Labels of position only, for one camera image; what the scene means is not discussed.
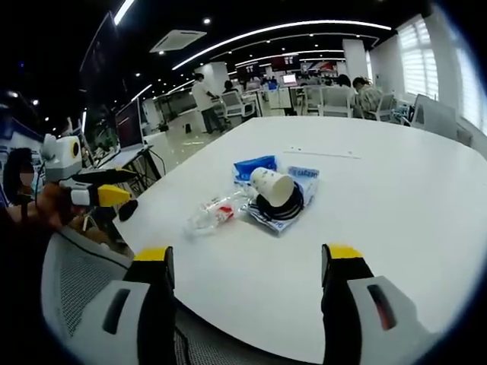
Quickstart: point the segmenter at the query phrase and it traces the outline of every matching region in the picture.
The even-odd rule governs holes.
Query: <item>clear plastic bottle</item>
[[[186,232],[190,236],[212,234],[224,222],[239,216],[251,201],[249,192],[239,189],[227,196],[219,196],[203,204],[189,218]]]

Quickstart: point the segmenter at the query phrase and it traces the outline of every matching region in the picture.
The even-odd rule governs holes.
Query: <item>ceiling vent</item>
[[[205,35],[206,32],[197,32],[196,30],[172,30],[156,43],[151,52],[183,49]]]

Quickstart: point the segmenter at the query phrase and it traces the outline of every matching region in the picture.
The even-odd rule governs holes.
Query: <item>white wall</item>
[[[384,93],[395,93],[398,98],[404,100],[403,62],[399,50],[398,36],[389,38],[369,53],[371,55],[374,83]]]
[[[364,43],[361,40],[343,40],[347,74],[353,81],[357,77],[367,77],[367,59],[365,58]]]

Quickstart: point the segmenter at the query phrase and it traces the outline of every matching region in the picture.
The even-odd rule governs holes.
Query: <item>monitor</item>
[[[81,84],[91,107],[126,100],[119,57],[119,37],[109,12],[95,33],[79,70]]]
[[[124,106],[115,116],[116,132],[120,148],[140,146],[144,143],[140,123],[138,98]]]
[[[282,83],[284,85],[296,85],[296,75],[295,74],[290,74],[290,75],[283,75],[282,76]]]

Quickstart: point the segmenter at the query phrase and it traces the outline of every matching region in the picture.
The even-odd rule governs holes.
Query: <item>paper cup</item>
[[[257,167],[250,175],[250,185],[264,197],[272,207],[281,207],[294,191],[294,180],[264,167]]]

